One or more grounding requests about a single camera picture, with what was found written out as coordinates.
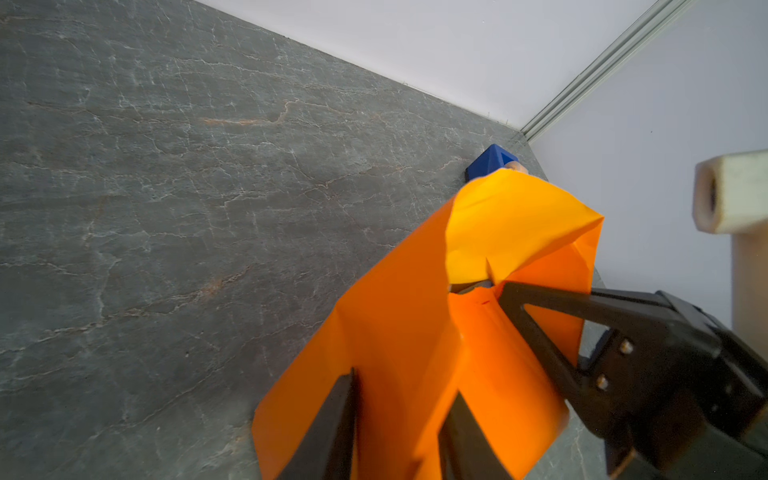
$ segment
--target blue object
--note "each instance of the blue object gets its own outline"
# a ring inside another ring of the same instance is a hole
[[[493,144],[486,148],[485,151],[481,153],[469,167],[467,167],[464,175],[469,182],[477,177],[484,177],[485,175],[492,174],[511,161],[519,160],[515,155],[510,154],[497,144]]]

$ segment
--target blue container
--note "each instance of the blue container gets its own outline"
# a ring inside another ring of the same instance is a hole
[[[485,175],[492,174],[511,161],[519,160],[515,155],[510,154],[497,144],[493,144],[481,153],[469,167],[467,167],[464,176],[469,182],[477,177],[484,177]]]

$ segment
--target metal screw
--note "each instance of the metal screw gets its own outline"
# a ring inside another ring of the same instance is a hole
[[[629,339],[624,339],[623,342],[621,342],[621,345],[619,346],[619,352],[622,352],[624,355],[629,355],[634,351],[634,345],[632,342],[629,341]]]
[[[597,382],[595,382],[595,385],[597,385],[600,390],[605,392],[608,390],[608,379],[601,373]]]

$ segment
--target white wall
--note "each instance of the white wall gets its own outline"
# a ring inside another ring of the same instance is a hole
[[[202,0],[521,128],[654,0]]]
[[[549,179],[602,212],[610,288],[730,322],[730,239],[696,231],[694,165],[768,148],[768,2],[699,0],[537,138]]]

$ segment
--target white tube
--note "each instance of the white tube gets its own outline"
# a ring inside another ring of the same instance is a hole
[[[733,235],[733,331],[768,359],[768,150],[698,164],[694,221]]]

